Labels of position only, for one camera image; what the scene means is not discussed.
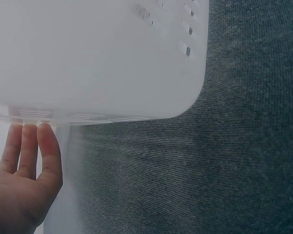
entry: skin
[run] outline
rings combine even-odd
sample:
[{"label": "skin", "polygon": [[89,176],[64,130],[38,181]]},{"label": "skin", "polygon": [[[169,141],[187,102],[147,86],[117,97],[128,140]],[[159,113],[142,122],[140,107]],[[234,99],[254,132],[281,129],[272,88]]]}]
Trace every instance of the skin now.
[{"label": "skin", "polygon": [[[38,145],[42,173],[36,178]],[[0,162],[0,234],[34,233],[62,184],[61,152],[51,127],[11,125]]]}]

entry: ventilation slot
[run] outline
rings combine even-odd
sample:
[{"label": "ventilation slot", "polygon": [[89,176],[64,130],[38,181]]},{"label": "ventilation slot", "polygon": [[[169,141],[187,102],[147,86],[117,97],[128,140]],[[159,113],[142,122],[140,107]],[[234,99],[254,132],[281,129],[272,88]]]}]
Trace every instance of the ventilation slot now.
[{"label": "ventilation slot", "polygon": [[191,59],[195,59],[195,56],[193,54],[193,51],[191,49],[191,47],[189,47],[187,44],[185,44],[184,42],[179,42],[179,49],[189,58]]},{"label": "ventilation slot", "polygon": [[192,11],[191,7],[187,4],[184,3],[184,8],[185,8],[185,11],[192,17],[194,18],[195,20],[197,20],[196,18],[196,15],[194,13],[194,11]]}]

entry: vent hole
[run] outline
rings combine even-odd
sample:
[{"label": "vent hole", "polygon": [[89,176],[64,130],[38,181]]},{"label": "vent hole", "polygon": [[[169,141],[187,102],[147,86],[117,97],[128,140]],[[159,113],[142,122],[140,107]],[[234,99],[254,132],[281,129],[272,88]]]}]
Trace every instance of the vent hole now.
[{"label": "vent hole", "polygon": [[190,57],[190,54],[191,54],[191,49],[190,49],[190,47],[187,47],[186,55],[187,55],[188,57]]}]

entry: plastic casing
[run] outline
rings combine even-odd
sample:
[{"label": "plastic casing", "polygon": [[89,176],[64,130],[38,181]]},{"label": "plastic casing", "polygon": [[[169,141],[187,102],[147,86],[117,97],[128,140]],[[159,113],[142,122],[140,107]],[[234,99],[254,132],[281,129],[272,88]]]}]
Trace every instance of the plastic casing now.
[{"label": "plastic casing", "polygon": [[208,0],[0,0],[0,120],[171,118],[202,89]]}]

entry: textured fabric surface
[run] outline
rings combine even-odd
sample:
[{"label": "textured fabric surface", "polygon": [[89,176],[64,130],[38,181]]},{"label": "textured fabric surface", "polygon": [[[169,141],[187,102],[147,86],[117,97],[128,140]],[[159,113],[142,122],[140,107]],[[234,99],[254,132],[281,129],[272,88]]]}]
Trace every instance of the textured fabric surface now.
[{"label": "textured fabric surface", "polygon": [[62,148],[47,234],[293,234],[293,0],[211,0],[189,111],[74,127]]}]

